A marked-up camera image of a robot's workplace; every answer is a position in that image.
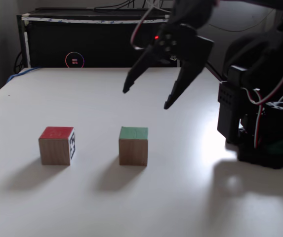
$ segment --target red-topped cube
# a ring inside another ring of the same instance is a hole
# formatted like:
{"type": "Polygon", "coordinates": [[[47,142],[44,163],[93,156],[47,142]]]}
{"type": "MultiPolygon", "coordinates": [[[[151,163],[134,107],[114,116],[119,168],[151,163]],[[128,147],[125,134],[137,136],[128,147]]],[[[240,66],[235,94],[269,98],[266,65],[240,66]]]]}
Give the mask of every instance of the red-topped cube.
{"type": "Polygon", "coordinates": [[[70,165],[76,151],[73,127],[47,127],[39,138],[44,165],[70,165]]]}

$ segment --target black box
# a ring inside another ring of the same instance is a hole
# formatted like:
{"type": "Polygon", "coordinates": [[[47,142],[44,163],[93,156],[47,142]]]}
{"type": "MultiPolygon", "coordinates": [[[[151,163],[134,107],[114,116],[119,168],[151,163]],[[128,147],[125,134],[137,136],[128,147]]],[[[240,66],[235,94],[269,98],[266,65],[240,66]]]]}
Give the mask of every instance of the black box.
{"type": "MultiPolygon", "coordinates": [[[[25,67],[132,67],[142,51],[130,45],[131,34],[146,9],[95,12],[86,8],[37,8],[18,16],[25,67]]],[[[135,44],[152,42],[165,14],[153,11],[135,44]]],[[[176,67],[158,62],[153,67],[176,67]]]]}

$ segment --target green-topped cube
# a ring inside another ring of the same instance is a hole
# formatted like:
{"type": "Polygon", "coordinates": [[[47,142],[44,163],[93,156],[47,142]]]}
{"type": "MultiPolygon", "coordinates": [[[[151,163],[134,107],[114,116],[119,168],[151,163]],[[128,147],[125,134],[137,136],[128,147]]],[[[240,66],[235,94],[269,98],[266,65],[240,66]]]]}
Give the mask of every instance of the green-topped cube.
{"type": "Polygon", "coordinates": [[[120,165],[148,165],[148,128],[121,128],[120,165]]]}

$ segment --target white wall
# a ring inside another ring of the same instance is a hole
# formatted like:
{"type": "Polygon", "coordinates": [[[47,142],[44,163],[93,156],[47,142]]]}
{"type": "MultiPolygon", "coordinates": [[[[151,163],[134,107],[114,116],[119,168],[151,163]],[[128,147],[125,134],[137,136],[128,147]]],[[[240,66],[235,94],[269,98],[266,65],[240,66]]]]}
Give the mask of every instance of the white wall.
{"type": "Polygon", "coordinates": [[[16,0],[0,0],[0,88],[12,74],[16,55],[20,52],[16,0]]]}

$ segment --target wooden block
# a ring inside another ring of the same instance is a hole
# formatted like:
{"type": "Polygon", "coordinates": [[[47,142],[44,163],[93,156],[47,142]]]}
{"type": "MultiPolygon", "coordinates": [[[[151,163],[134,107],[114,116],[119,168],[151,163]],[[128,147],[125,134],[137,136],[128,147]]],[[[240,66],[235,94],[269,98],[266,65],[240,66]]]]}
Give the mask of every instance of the wooden block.
{"type": "Polygon", "coordinates": [[[39,138],[43,165],[70,165],[76,151],[73,127],[47,127],[39,138]]]}
{"type": "Polygon", "coordinates": [[[148,165],[148,129],[122,127],[120,134],[120,165],[148,165]]]}

